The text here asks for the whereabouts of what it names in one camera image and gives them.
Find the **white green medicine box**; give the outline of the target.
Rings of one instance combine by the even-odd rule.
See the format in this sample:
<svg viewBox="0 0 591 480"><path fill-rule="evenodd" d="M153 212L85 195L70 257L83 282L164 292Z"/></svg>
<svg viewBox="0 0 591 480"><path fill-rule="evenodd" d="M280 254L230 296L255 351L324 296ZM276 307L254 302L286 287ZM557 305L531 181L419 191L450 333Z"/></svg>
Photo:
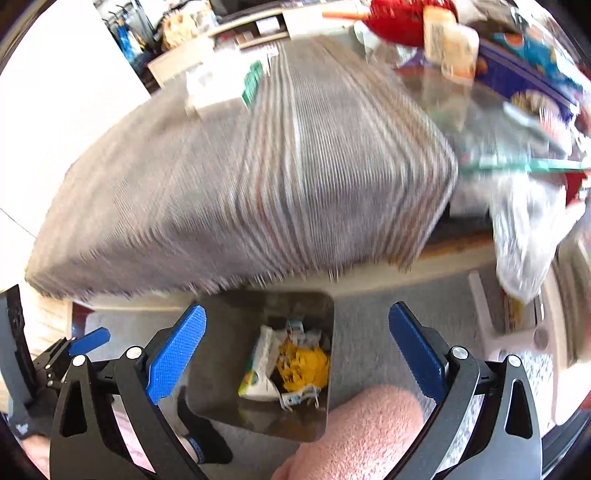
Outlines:
<svg viewBox="0 0 591 480"><path fill-rule="evenodd" d="M273 402L280 399L280 390L271 381L280 346L287 339L286 330L274 330L262 325L256 346L252 350L245 369L245 376L238 387L238 396L257 402Z"/></svg>

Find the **blue printed snack box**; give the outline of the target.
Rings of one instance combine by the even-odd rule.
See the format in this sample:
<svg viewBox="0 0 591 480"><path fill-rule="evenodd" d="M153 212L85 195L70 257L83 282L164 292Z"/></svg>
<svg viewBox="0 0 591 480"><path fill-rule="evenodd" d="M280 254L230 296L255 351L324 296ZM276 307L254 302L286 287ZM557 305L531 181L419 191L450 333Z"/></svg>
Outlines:
<svg viewBox="0 0 591 480"><path fill-rule="evenodd" d="M539 92L557 105L565 123L573 122L580 113L578 100L566 88L484 38L480 40L475 79L507 100L518 93Z"/></svg>

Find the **yellow plush bag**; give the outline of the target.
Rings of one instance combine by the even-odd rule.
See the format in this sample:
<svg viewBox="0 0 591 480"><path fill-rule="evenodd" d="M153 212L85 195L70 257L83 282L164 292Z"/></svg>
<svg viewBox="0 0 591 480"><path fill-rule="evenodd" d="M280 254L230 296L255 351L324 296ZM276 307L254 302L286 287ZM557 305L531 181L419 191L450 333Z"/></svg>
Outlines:
<svg viewBox="0 0 591 480"><path fill-rule="evenodd" d="M166 14L161 22L162 49L172 50L200 36L204 30L189 15L180 11Z"/></svg>

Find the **grey square trash bin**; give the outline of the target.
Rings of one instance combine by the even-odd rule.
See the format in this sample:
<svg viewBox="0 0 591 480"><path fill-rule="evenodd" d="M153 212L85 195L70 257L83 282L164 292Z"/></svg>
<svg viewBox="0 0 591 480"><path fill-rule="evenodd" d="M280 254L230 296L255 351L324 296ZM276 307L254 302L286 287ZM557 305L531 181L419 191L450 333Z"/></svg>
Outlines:
<svg viewBox="0 0 591 480"><path fill-rule="evenodd" d="M334 302L318 292L228 291L200 300L204 337L189 363L186 402L198 416L246 431L312 442L328 423Z"/></svg>

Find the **person's bare knee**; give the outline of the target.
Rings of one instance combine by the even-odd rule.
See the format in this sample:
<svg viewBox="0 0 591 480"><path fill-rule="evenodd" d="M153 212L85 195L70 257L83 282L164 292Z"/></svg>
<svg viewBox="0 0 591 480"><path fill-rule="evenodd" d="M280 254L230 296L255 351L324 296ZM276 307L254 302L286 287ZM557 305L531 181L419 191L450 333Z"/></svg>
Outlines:
<svg viewBox="0 0 591 480"><path fill-rule="evenodd" d="M298 447L273 478L383 479L423 426L423 410L412 392L370 387L332 410L325 435Z"/></svg>

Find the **yellow crumpled trash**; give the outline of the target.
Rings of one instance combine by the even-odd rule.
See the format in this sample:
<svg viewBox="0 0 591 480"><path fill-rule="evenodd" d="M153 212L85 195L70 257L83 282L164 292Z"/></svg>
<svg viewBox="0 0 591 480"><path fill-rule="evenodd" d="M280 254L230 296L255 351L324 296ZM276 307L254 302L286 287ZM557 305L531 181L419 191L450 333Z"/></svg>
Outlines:
<svg viewBox="0 0 591 480"><path fill-rule="evenodd" d="M296 392L314 385L324 389L329 384L331 359L320 347L301 348L287 341L280 346L276 370L287 392Z"/></svg>

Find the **orange foam stick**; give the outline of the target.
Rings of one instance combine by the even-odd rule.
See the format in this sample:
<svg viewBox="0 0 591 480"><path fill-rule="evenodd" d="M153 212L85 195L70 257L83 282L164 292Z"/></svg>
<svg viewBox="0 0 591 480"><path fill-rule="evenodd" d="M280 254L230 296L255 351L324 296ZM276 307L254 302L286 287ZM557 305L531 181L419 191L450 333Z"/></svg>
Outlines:
<svg viewBox="0 0 591 480"><path fill-rule="evenodd" d="M338 12L338 11L323 11L322 17L327 19L342 19L351 21L365 21L369 19L368 12Z"/></svg>

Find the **clear hanging plastic bag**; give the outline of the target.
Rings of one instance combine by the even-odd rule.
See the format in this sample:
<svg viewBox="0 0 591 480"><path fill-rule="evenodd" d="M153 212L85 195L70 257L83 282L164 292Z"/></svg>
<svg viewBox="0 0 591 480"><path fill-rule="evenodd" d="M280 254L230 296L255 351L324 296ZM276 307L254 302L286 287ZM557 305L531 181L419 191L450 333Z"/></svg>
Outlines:
<svg viewBox="0 0 591 480"><path fill-rule="evenodd" d="M499 283L527 304L539 294L559 243L577 221L566 207L566 187L527 174L499 177L489 213Z"/></svg>

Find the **wooden flat box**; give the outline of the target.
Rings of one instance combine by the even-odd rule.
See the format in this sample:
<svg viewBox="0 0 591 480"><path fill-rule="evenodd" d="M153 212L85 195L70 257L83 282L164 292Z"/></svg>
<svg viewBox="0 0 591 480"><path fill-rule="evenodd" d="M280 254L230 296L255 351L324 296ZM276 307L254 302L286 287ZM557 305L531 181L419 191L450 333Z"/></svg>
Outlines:
<svg viewBox="0 0 591 480"><path fill-rule="evenodd" d="M493 235L491 232L477 232L469 236L447 238L426 245L420 255L420 259L462 253L480 247L488 247L492 244Z"/></svg>

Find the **white plastic stool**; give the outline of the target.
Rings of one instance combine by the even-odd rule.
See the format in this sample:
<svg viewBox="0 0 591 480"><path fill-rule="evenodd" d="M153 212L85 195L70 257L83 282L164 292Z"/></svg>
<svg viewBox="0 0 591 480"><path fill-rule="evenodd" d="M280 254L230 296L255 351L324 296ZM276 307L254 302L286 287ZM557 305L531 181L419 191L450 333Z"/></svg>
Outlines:
<svg viewBox="0 0 591 480"><path fill-rule="evenodd" d="M485 288L478 271L471 271L468 281L486 359L501 361L508 354L525 351L533 354L551 352L551 334L541 295L525 304L498 288L496 299L493 299L493 293Z"/></svg>

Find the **grey plaid tablecloth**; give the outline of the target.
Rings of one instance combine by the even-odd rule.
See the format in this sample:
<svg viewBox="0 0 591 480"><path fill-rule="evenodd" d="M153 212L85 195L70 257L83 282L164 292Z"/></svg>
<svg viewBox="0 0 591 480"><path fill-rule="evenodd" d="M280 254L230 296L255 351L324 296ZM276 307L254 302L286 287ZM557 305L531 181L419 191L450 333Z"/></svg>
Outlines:
<svg viewBox="0 0 591 480"><path fill-rule="evenodd" d="M177 78L68 169L25 270L40 294L216 293L418 258L458 178L401 83L328 36L280 43L249 107Z"/></svg>

